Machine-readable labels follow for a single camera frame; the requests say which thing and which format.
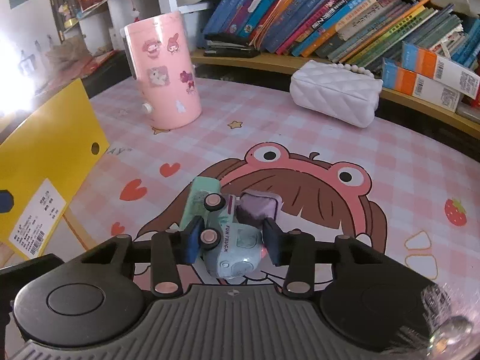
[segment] cartoon eye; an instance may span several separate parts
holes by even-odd
[[[253,156],[262,162],[273,162],[280,158],[280,150],[274,146],[260,147],[253,153]]]
[[[339,180],[349,187],[359,187],[363,184],[364,177],[361,171],[355,168],[345,167],[338,170]]]

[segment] pink cup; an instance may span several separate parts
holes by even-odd
[[[129,24],[125,35],[152,126],[172,130],[198,118],[202,108],[180,12]]]

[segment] white quilted bag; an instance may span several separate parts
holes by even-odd
[[[290,93],[301,107],[366,127],[374,120],[382,85],[381,79],[309,61],[293,74]]]

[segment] round black motor cover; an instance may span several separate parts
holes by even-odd
[[[140,288],[109,265],[71,269],[67,263],[23,287],[13,315],[34,341],[84,347],[126,331],[140,319],[144,303]]]
[[[406,326],[429,336],[422,290],[430,280],[401,264],[355,264],[342,270],[320,297],[320,310],[335,330],[356,345],[383,351],[401,343]]]

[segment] pink checkered tablecloth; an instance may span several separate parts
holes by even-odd
[[[175,227],[177,195],[203,173],[229,179],[227,192],[280,194],[284,231],[298,227],[317,240],[354,235],[438,283],[479,288],[479,163],[388,121],[360,129],[300,108],[286,92],[210,79],[198,79],[197,88],[202,115],[170,132],[147,125],[133,79],[92,99],[110,148],[70,208],[97,242]],[[267,161],[266,152],[275,158]],[[239,166],[250,173],[238,177]],[[341,171],[350,174],[346,181]],[[140,285],[147,271],[137,270]],[[281,282],[285,272],[263,259],[232,283]],[[316,272],[318,283],[331,279],[328,266]],[[181,275],[213,280],[198,264]]]

